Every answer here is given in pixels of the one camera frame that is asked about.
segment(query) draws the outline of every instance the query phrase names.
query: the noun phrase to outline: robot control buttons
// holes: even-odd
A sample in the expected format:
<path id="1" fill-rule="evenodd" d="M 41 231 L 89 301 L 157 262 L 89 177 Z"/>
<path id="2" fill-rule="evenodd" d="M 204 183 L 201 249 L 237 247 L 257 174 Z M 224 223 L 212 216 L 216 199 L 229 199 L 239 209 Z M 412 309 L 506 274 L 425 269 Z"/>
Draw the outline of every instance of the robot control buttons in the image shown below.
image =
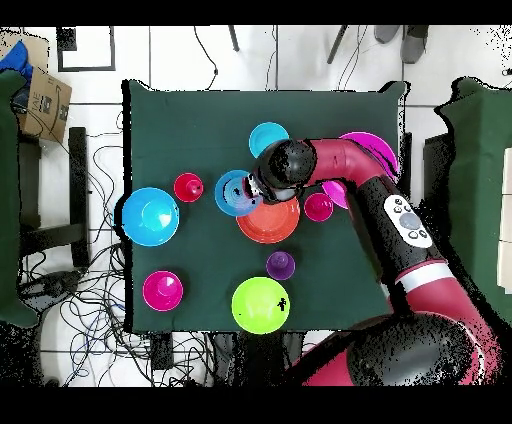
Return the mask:
<path id="1" fill-rule="evenodd" d="M 410 246 L 428 249 L 432 238 L 411 205 L 402 196 L 393 194 L 384 202 L 384 211 L 402 239 Z"/>
<path id="2" fill-rule="evenodd" d="M 417 230 L 421 227 L 421 221 L 416 214 L 408 212 L 400 217 L 400 225 L 408 230 Z"/>

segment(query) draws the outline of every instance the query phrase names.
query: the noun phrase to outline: blue bowl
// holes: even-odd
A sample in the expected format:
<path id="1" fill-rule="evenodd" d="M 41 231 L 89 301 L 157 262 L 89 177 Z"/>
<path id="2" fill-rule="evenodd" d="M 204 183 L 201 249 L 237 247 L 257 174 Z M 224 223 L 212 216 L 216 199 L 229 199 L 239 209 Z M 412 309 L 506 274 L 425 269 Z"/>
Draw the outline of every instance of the blue bowl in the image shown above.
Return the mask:
<path id="1" fill-rule="evenodd" d="M 145 187 L 134 191 L 123 205 L 123 230 L 137 244 L 160 246 L 174 235 L 180 212 L 165 191 Z"/>
<path id="2" fill-rule="evenodd" d="M 286 130 L 274 122 L 264 122 L 254 128 L 249 136 L 249 150 L 257 158 L 267 146 L 275 141 L 290 138 Z"/>

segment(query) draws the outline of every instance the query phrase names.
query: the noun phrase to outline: orange plate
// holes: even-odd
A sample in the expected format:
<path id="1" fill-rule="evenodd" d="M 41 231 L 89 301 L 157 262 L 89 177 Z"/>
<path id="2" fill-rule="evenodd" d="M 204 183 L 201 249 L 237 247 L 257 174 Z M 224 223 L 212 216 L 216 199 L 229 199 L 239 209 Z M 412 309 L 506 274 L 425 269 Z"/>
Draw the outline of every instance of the orange plate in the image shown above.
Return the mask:
<path id="1" fill-rule="evenodd" d="M 276 205 L 261 203 L 249 215 L 236 218 L 242 232 L 258 243 L 278 243 L 288 237 L 299 223 L 297 198 Z"/>

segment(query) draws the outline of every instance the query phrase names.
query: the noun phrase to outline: green table cover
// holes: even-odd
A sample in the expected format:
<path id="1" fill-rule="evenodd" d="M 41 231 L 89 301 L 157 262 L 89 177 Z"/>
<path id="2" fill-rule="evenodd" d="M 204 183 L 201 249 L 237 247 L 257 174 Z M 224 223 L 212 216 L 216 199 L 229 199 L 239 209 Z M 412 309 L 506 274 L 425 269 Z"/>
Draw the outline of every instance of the green table cover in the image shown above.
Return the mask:
<path id="1" fill-rule="evenodd" d="M 39 316 L 19 300 L 16 289 L 20 278 L 20 194 L 18 122 L 11 110 L 11 97 L 25 83 L 19 72 L 0 71 L 0 320 L 32 327 Z"/>
<path id="2" fill-rule="evenodd" d="M 512 93 L 463 78 L 439 113 L 453 131 L 456 152 L 448 183 L 450 242 L 487 302 L 512 324 L 512 296 L 497 285 L 496 274 L 503 155 L 512 147 Z"/>
<path id="3" fill-rule="evenodd" d="M 291 304 L 283 330 L 346 329 L 388 313 L 346 210 L 336 207 L 324 223 L 312 222 L 302 212 L 289 238 L 262 245 L 218 209 L 213 191 L 225 172 L 251 169 L 249 134 L 262 122 L 278 122 L 297 139 L 368 131 L 397 153 L 398 100 L 405 88 L 394 82 L 369 93 L 160 92 L 130 81 L 133 190 L 152 186 L 175 197 L 173 182 L 183 172 L 197 173 L 205 187 L 195 203 L 175 198 L 180 224 L 169 242 L 151 248 L 133 245 L 132 267 L 128 265 L 132 331 L 240 330 L 231 315 L 231 297 L 244 280 L 266 275 L 266 260 L 278 249 L 293 254 L 297 264 L 294 276 L 283 282 Z M 184 284 L 183 300 L 173 311 L 154 311 L 143 300 L 144 280 L 156 270 L 172 271 Z"/>

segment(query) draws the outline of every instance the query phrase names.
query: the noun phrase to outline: purple cup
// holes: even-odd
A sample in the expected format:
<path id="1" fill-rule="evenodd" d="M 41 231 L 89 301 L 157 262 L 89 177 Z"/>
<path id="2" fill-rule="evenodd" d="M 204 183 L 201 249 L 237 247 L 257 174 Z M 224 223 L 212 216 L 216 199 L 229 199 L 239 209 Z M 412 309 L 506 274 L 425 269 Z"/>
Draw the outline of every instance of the purple cup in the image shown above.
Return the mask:
<path id="1" fill-rule="evenodd" d="M 144 281 L 142 296 L 148 306 L 155 311 L 170 311 L 180 303 L 183 285 L 172 272 L 156 271 Z"/>
<path id="2" fill-rule="evenodd" d="M 295 261 L 289 253 L 274 252 L 267 260 L 267 272 L 274 280 L 287 280 L 295 272 Z"/>
<path id="3" fill-rule="evenodd" d="M 393 150 L 382 138 L 367 132 L 351 132 L 343 134 L 340 138 L 354 140 L 357 144 L 366 147 L 370 152 L 374 153 L 389 177 L 396 182 L 393 171 L 398 173 L 400 167 Z M 347 199 L 345 197 L 345 186 L 342 183 L 326 181 L 322 183 L 322 188 L 336 205 L 343 209 L 348 209 Z"/>

